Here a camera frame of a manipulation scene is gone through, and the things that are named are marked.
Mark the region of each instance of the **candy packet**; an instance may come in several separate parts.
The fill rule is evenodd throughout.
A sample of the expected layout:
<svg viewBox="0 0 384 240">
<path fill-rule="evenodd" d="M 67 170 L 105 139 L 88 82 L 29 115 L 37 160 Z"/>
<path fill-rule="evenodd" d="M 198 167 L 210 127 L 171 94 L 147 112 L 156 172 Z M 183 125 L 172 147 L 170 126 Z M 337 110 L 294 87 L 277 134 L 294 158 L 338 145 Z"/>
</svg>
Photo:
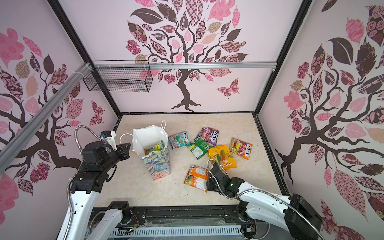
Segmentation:
<svg viewBox="0 0 384 240">
<path fill-rule="evenodd" d="M 231 152 L 249 160 L 249 155 L 251 154 L 252 144 L 241 141 L 237 138 L 232 138 L 231 140 Z"/>
<path fill-rule="evenodd" d="M 190 144 L 190 142 L 188 140 L 187 131 L 175 133 L 173 135 L 168 136 L 168 141 L 169 141 L 172 149 L 179 148 L 179 147 Z"/>
<path fill-rule="evenodd" d="M 211 127 L 203 127 L 197 136 L 201 137 L 213 146 L 216 146 L 218 130 Z"/>
<path fill-rule="evenodd" d="M 188 145 L 188 149 L 195 155 L 197 160 L 207 154 L 209 145 L 201 137 L 195 138 L 194 142 Z"/>
<path fill-rule="evenodd" d="M 208 156 L 210 159 L 215 159 L 220 165 L 228 170 L 230 168 L 236 168 L 236 161 L 232 157 L 231 152 L 227 145 L 219 145 L 212 147 L 208 150 Z"/>
<path fill-rule="evenodd" d="M 164 148 L 164 143 L 163 143 L 163 140 L 161 140 L 158 144 L 156 144 L 154 147 L 152 147 L 150 149 L 145 149 L 144 148 L 144 152 L 145 152 L 145 155 L 147 156 L 151 152 L 153 152 L 153 151 L 161 151 L 163 148 Z"/>
<path fill-rule="evenodd" d="M 207 185 L 205 183 L 207 182 L 208 178 L 208 170 L 192 165 L 189 168 L 184 184 L 207 192 Z"/>
</svg>

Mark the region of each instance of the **butterfly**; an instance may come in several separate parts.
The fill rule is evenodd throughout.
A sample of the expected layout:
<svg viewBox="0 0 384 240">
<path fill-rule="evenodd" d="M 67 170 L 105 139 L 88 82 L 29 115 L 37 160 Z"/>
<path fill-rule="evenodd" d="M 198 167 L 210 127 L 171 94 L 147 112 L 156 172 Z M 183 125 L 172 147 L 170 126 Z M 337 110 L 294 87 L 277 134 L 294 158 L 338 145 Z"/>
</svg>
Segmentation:
<svg viewBox="0 0 384 240">
<path fill-rule="evenodd" d="M 229 99 L 229 96 L 232 94 L 232 93 L 239 93 L 239 88 L 238 88 L 238 78 L 236 78 L 232 83 L 231 83 L 231 86 L 229 88 L 218 88 L 217 90 L 221 93 L 224 93 L 224 96 L 228 97 Z"/>
<path fill-rule="evenodd" d="M 93 100 L 92 100 L 92 108 L 93 108 L 93 111 L 95 112 L 95 115 L 93 115 L 93 117 L 91 118 L 91 121 L 89 122 L 90 126 L 95 125 L 96 123 L 97 124 L 102 123 L 103 118 L 100 115 L 102 115 L 103 111 L 105 111 L 101 107 L 98 107 Z"/>
</svg>

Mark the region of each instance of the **wall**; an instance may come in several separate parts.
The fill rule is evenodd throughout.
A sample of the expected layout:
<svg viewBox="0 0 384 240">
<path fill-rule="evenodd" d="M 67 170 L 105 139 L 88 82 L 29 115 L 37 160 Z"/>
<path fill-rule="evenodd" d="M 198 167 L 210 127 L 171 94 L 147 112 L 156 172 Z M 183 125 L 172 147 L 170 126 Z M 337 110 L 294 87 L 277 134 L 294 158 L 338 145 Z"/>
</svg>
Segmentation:
<svg viewBox="0 0 384 240">
<path fill-rule="evenodd" d="M 0 18 L 3 148 L 83 61 L 46 1 L 5 1 Z M 115 122 L 102 93 L 81 81 L 0 176 L 2 239 L 55 239 L 68 208 L 65 188 L 80 164 L 75 127 L 100 132 Z M 94 141 L 79 135 L 83 146 Z"/>
<path fill-rule="evenodd" d="M 206 62 L 209 58 L 213 62 L 276 61 L 301 0 L 114 0 L 108 4 L 99 0 L 61 4 L 93 60 L 148 58 L 155 64 Z M 183 23 L 190 23 L 190 30 Z M 111 94 L 122 112 L 254 111 L 270 69 L 179 73 L 180 77 L 177 70 L 153 71 L 149 93 Z"/>
<path fill-rule="evenodd" d="M 314 2 L 260 113 L 326 239 L 383 238 L 383 17 L 379 0 Z"/>
</svg>

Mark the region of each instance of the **cable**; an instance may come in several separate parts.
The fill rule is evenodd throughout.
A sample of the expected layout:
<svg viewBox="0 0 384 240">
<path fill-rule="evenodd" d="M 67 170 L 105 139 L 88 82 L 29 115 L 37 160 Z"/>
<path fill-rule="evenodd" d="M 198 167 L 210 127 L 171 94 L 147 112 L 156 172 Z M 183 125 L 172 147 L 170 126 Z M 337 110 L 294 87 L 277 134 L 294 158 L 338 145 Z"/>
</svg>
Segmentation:
<svg viewBox="0 0 384 240">
<path fill-rule="evenodd" d="M 79 131 L 79 129 L 80 128 L 85 128 L 85 129 L 87 129 L 89 132 L 91 132 L 97 139 L 101 139 L 98 135 L 96 135 L 96 133 L 94 133 L 89 127 L 87 127 L 87 126 L 84 126 L 84 125 L 80 125 L 80 126 L 77 126 L 76 128 L 75 128 L 75 130 L 74 130 L 74 140 L 76 141 L 76 145 L 77 145 L 77 147 L 79 148 L 79 150 L 80 150 L 80 154 L 81 154 L 81 151 L 83 150 L 82 148 L 81 148 L 81 145 L 80 145 L 80 143 L 79 143 L 79 139 L 78 139 L 78 137 L 77 137 L 77 132 Z M 66 228 L 66 230 L 65 230 L 65 234 L 64 234 L 64 238 L 63 238 L 63 240 L 66 240 L 67 238 L 68 238 L 68 234 L 69 234 L 69 231 L 70 231 L 70 229 L 71 229 L 71 225 L 72 225 L 72 220 L 73 220 L 73 202 L 72 202 L 72 197 L 71 197 L 71 191 L 70 191 L 70 189 L 71 189 L 71 183 L 72 183 L 72 181 L 73 181 L 73 179 L 76 177 L 76 175 L 77 175 L 77 173 L 79 172 L 79 169 L 80 169 L 80 167 L 81 167 L 81 165 L 83 164 L 83 162 L 84 162 L 84 157 L 83 157 L 83 155 L 81 155 L 81 163 L 80 163 L 80 166 L 79 166 L 79 168 L 77 169 L 77 171 L 76 171 L 76 173 L 73 175 L 73 177 L 72 178 L 70 178 L 70 180 L 69 180 L 69 182 L 68 182 L 68 184 L 67 184 L 67 200 L 68 200 L 68 205 L 69 205 L 69 208 L 70 208 L 70 217 L 69 217 L 69 220 L 68 220 L 68 225 L 67 225 L 67 228 Z"/>
<path fill-rule="evenodd" d="M 315 232 L 317 233 L 317 235 L 320 237 L 321 240 L 325 240 L 324 237 L 323 237 L 323 236 L 321 235 L 321 233 L 319 232 L 319 230 L 317 230 L 316 227 L 315 227 L 315 226 L 314 226 L 308 219 L 306 219 L 306 218 L 304 217 L 303 214 L 301 214 L 299 211 L 297 211 L 294 207 L 292 207 L 291 205 L 289 205 L 289 204 L 288 204 L 287 202 L 285 202 L 284 200 L 282 200 L 282 199 L 280 199 L 280 198 L 274 196 L 273 194 L 270 194 L 270 193 L 267 192 L 267 191 L 264 191 L 264 190 L 262 190 L 262 189 L 248 189 L 248 190 L 242 191 L 241 193 L 237 194 L 237 195 L 234 196 L 234 197 L 228 197 L 228 196 L 223 192 L 223 190 L 221 189 L 219 183 L 217 182 L 216 177 L 212 174 L 211 169 L 209 168 L 209 162 L 210 162 L 210 161 L 214 161 L 214 162 L 216 162 L 216 163 L 218 164 L 218 166 L 219 166 L 221 169 L 223 169 L 223 168 L 221 167 L 221 165 L 220 165 L 215 159 L 209 159 L 209 160 L 207 161 L 207 169 L 208 169 L 209 173 L 211 174 L 212 178 L 215 180 L 217 187 L 219 188 L 220 192 L 223 194 L 224 197 L 226 197 L 227 199 L 233 200 L 233 199 L 236 199 L 236 198 L 240 197 L 241 195 L 243 195 L 243 194 L 245 194 L 245 193 L 247 193 L 247 192 L 262 192 L 262 193 L 264 193 L 264 194 L 266 194 L 266 195 L 268 195 L 268 196 L 270 196 L 270 197 L 272 197 L 272 198 L 278 200 L 280 203 L 285 204 L 285 205 L 288 206 L 290 209 L 292 209 L 292 211 L 294 211 L 297 215 L 299 215 L 299 216 L 300 216 L 300 217 L 301 217 L 301 218 L 302 218 L 302 219 L 303 219 L 309 226 L 311 226 L 311 227 L 315 230 Z"/>
<path fill-rule="evenodd" d="M 98 212 L 98 213 L 93 217 L 93 219 L 92 219 L 92 221 L 91 221 L 91 224 L 89 225 L 89 235 L 91 234 L 91 228 L 92 228 L 93 221 L 96 219 L 96 217 L 97 217 L 99 214 L 102 214 L 102 213 L 105 214 L 105 211 L 100 211 L 100 212 Z"/>
</svg>

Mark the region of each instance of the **black wire mesh basket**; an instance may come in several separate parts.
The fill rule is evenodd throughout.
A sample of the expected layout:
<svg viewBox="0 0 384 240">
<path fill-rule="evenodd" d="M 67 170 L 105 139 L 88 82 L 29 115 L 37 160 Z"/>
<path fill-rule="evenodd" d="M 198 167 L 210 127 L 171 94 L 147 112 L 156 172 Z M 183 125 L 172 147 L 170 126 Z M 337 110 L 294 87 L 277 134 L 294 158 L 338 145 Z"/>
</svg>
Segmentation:
<svg viewBox="0 0 384 240">
<path fill-rule="evenodd" d="M 98 78 L 92 71 L 83 78 L 85 85 L 90 91 L 129 91 L 149 92 L 152 85 L 152 74 L 148 60 L 136 61 L 140 66 L 131 67 L 95 67 L 99 73 Z"/>
</svg>

